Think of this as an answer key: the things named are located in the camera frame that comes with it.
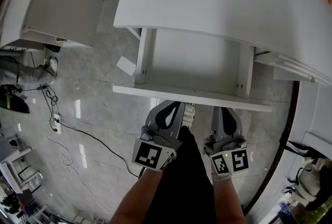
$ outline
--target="tiled floor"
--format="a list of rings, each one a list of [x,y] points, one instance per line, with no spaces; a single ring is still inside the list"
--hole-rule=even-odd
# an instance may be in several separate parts
[[[52,85],[59,97],[58,108],[62,122],[92,133],[111,149],[131,160],[133,142],[140,134],[150,107],[150,99],[117,94],[112,84],[132,82],[116,67],[123,55],[135,62],[139,41],[127,30],[113,27],[118,0],[105,0],[100,16],[95,48],[63,49],[55,56],[59,61],[58,78]],[[43,62],[44,52],[34,52],[36,66]],[[33,65],[29,54],[25,64]],[[263,181],[279,145],[291,100],[292,83],[273,80],[273,68],[254,63],[251,97],[273,106],[272,113],[237,110],[241,116],[243,133],[255,166],[233,183],[242,204],[247,205]],[[49,138],[66,146],[74,168],[95,198],[109,211],[99,206],[74,172],[69,173],[60,154],[65,149],[48,141],[44,123],[50,112],[40,91],[25,93],[30,106],[29,115],[0,109],[0,121],[6,134],[17,133],[33,148],[26,161],[39,169],[43,186],[35,192],[37,200],[47,203],[55,212],[72,218],[79,210],[92,217],[109,220],[126,192],[135,183],[124,162],[99,142],[88,136],[63,128],[62,134],[53,132],[45,124]],[[197,105],[192,127],[200,149],[211,132],[212,107]],[[209,159],[203,156],[208,175]],[[138,174],[140,167],[129,162]]]

